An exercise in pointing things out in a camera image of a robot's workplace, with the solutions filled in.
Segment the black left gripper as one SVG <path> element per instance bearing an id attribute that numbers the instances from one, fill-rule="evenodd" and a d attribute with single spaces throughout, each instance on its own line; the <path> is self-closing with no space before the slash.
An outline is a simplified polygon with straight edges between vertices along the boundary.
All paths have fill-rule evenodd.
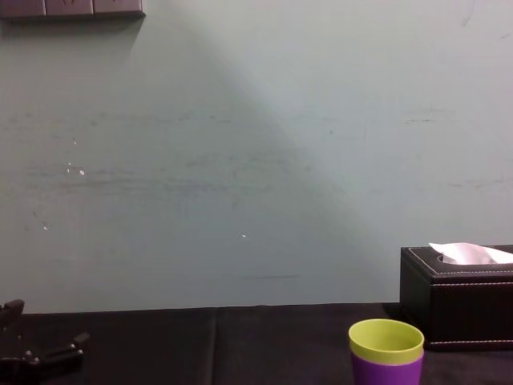
<path id="1" fill-rule="evenodd" d="M 15 299 L 0 308 L 0 330 L 6 331 L 22 315 L 25 302 Z M 39 384 L 45 366 L 67 366 L 83 361 L 84 349 L 90 340 L 85 332 L 70 342 L 46 351 L 27 350 L 19 357 L 1 358 L 1 383 Z"/>

